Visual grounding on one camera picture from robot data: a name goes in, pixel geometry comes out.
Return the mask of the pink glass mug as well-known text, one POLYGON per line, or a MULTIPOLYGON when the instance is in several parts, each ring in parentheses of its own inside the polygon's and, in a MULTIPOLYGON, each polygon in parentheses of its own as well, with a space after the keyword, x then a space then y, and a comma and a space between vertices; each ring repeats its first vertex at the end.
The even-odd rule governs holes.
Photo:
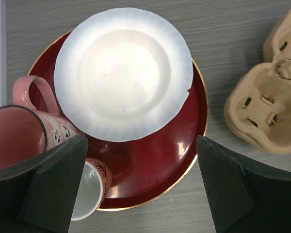
POLYGON ((61 117, 50 85, 38 76, 17 79, 13 87, 13 104, 0 107, 0 169, 48 151, 80 134, 61 117), (38 110, 29 96, 34 83, 46 103, 45 112, 38 110))

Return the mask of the dark red round tray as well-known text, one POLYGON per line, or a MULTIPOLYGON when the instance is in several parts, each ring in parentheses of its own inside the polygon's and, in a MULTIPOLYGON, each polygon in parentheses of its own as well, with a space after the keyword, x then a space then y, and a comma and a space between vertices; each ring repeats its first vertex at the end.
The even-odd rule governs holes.
POLYGON ((113 175, 101 211, 120 211, 162 196, 197 160, 196 139, 205 135, 208 100, 205 82, 193 65, 194 80, 178 115, 159 131, 135 141, 108 142, 88 137, 88 157, 103 161, 113 175))

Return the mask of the brown cardboard cup carrier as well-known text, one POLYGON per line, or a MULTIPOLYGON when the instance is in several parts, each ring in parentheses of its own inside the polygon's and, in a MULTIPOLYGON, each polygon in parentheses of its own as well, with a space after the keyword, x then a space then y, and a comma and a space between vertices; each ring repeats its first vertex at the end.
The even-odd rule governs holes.
POLYGON ((264 63, 250 69, 224 106, 231 131, 260 150, 291 153, 291 9, 263 46, 264 63))

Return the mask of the white paper plate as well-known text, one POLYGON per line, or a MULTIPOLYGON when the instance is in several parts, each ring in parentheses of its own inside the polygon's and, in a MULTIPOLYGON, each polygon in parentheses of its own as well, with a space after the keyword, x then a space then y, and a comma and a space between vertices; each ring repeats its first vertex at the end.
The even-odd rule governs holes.
POLYGON ((80 23, 54 70, 63 114, 81 131, 110 142, 148 136, 170 122, 193 82, 188 45, 163 17, 113 8, 80 23))

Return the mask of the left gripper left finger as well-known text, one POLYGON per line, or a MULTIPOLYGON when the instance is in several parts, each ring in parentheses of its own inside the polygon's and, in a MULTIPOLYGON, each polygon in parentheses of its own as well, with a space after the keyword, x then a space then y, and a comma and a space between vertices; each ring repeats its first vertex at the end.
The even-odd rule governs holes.
POLYGON ((0 233, 68 232, 87 151, 78 134, 0 169, 0 233))

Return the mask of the white and pink ceramic mug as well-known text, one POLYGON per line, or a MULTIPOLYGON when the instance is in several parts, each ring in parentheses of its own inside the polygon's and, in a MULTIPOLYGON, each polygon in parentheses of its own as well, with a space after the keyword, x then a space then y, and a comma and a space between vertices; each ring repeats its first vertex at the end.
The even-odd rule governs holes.
POLYGON ((86 159, 71 221, 87 218, 102 204, 111 187, 112 178, 104 162, 86 159))

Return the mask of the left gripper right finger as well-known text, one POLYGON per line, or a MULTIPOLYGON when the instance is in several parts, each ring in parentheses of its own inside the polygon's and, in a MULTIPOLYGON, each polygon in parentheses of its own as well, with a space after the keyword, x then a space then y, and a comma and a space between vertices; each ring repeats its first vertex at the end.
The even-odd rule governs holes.
POLYGON ((218 233, 291 233, 291 172, 205 137, 196 151, 218 233))

